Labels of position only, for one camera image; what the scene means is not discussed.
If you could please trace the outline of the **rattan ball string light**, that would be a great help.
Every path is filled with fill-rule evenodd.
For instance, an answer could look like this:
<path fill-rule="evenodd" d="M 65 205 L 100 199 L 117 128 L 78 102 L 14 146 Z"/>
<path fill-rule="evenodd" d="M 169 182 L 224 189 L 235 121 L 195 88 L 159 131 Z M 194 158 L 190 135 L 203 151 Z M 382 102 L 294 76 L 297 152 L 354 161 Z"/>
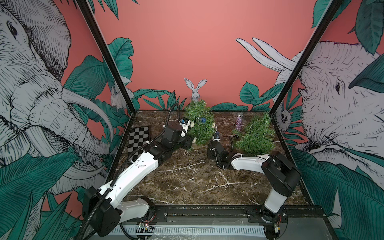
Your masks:
<path fill-rule="evenodd" d="M 213 118 L 202 117 L 196 119 L 191 127 L 191 135 L 196 138 L 197 145 L 204 145 L 213 138 L 216 132 L 216 123 Z"/>

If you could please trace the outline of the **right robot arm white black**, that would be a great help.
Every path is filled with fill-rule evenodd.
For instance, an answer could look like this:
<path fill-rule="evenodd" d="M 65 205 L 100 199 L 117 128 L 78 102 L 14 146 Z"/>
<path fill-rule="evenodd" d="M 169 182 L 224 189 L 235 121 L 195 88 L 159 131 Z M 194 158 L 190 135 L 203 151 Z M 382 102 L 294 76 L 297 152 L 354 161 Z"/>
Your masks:
<path fill-rule="evenodd" d="M 277 224 L 282 220 L 281 208 L 302 178 L 295 164 L 278 151 L 258 156 L 228 152 L 219 141 L 209 141 L 207 156 L 223 170 L 264 174 L 272 189 L 257 213 L 266 223 Z"/>

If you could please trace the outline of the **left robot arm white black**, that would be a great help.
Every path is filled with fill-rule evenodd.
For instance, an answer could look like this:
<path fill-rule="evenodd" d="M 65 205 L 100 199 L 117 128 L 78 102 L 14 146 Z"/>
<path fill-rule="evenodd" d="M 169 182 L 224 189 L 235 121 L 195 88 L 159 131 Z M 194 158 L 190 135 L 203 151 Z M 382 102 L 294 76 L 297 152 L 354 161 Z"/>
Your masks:
<path fill-rule="evenodd" d="M 146 142 L 137 151 L 141 155 L 131 161 L 130 154 L 121 165 L 117 175 L 98 189 L 90 187 L 84 194 L 84 221 L 76 235 L 77 240 L 87 240 L 88 228 L 92 234 L 105 237 L 115 227 L 122 226 L 128 220 L 139 220 L 146 228 L 156 218 L 155 205 L 146 198 L 125 202 L 125 196 L 148 174 L 157 169 L 173 152 L 179 148 L 188 150 L 193 143 L 193 136 L 188 133 L 195 125 L 195 120 L 177 115 L 178 121 L 166 123 L 163 131 L 152 141 Z"/>

